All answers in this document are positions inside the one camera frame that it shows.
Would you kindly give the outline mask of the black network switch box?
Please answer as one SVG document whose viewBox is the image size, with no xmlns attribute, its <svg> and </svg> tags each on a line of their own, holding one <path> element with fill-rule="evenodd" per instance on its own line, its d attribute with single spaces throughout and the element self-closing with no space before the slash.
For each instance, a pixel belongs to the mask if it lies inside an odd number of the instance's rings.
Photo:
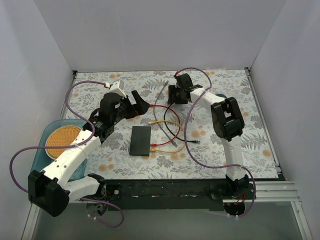
<svg viewBox="0 0 320 240">
<path fill-rule="evenodd" d="M 150 155 L 151 127 L 133 126 L 129 146 L 130 156 L 146 157 Z"/>
</svg>

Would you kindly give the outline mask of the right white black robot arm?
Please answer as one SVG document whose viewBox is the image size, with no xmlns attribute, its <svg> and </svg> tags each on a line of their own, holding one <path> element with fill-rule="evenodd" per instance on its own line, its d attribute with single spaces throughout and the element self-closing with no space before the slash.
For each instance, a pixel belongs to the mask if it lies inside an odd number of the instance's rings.
<svg viewBox="0 0 320 240">
<path fill-rule="evenodd" d="M 245 127 L 245 122 L 239 108 L 238 102 L 234 97 L 227 98 L 221 94 L 213 94 L 209 88 L 201 85 L 194 85 L 191 77 L 187 74 L 174 75 L 175 85 L 168 88 L 168 103 L 184 105 L 192 103 L 187 112 L 183 134 L 187 134 L 187 126 L 191 113 L 196 105 L 209 111 L 211 114 L 213 130 L 221 139 L 226 165 L 208 166 L 197 164 L 210 169 L 226 168 L 227 195 L 232 199 L 237 199 L 245 192 L 244 186 L 249 184 L 249 176 L 243 166 L 243 156 L 241 150 L 241 136 Z"/>
</svg>

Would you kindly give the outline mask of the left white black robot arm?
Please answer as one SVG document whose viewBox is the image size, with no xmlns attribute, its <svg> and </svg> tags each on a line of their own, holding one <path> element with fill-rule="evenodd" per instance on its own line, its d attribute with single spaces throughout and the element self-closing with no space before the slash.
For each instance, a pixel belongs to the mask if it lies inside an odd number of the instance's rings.
<svg viewBox="0 0 320 240">
<path fill-rule="evenodd" d="M 106 181 L 95 173 L 82 179 L 69 181 L 75 170 L 96 150 L 113 132 L 115 125 L 123 119 L 132 119 L 144 115 L 150 104 L 143 100 L 137 91 L 132 95 L 136 101 L 132 104 L 128 96 L 118 93 L 106 93 L 88 122 L 82 127 L 70 148 L 42 171 L 33 170 L 28 175 L 28 199 L 53 217 L 59 216 L 69 202 L 90 197 L 101 200 L 106 196 Z"/>
</svg>

